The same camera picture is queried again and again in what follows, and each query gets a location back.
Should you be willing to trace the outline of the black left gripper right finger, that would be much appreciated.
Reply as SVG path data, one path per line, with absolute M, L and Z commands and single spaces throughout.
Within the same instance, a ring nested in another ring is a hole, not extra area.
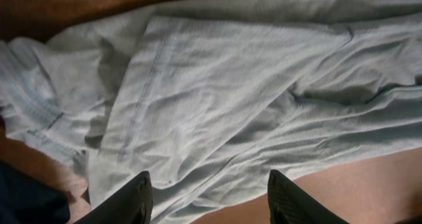
M 275 169 L 267 195 L 271 224 L 347 224 Z

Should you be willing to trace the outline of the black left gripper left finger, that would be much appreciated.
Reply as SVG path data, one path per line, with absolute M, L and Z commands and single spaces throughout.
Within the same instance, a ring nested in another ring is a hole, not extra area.
M 150 174 L 143 171 L 75 224 L 149 224 L 152 208 Z

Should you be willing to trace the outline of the light blue t-shirt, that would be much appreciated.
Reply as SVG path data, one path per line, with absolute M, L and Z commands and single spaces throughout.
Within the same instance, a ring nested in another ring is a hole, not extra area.
M 421 146 L 421 0 L 184 0 L 1 42 L 7 134 L 154 223 Z

